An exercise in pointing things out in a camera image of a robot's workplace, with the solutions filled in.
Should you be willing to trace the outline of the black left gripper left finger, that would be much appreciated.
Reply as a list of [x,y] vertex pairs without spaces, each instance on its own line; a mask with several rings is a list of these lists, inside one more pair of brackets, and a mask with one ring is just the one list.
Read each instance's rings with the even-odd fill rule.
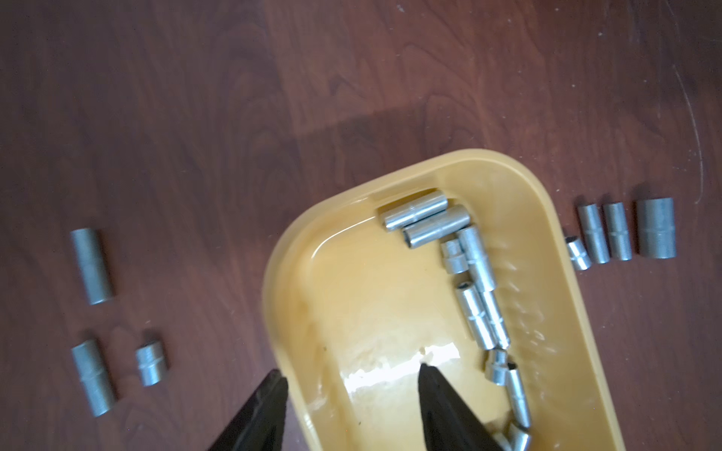
[[210,450],[277,451],[282,449],[289,383],[272,369]]

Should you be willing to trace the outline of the yellow plastic storage box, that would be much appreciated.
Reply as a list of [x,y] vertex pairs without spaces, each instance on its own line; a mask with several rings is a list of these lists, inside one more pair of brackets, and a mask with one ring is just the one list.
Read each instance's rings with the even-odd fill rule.
[[278,366],[313,450],[421,450],[422,364],[489,428],[511,419],[484,375],[437,242],[410,249],[379,214],[432,189],[479,225],[531,413],[534,450],[621,450],[622,433],[558,214],[539,179],[490,150],[458,150],[335,195],[282,235],[262,301]]

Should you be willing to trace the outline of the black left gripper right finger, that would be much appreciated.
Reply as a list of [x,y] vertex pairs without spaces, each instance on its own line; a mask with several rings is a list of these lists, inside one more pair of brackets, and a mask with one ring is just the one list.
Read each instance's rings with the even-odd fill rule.
[[422,364],[417,389],[427,450],[502,450],[438,368]]

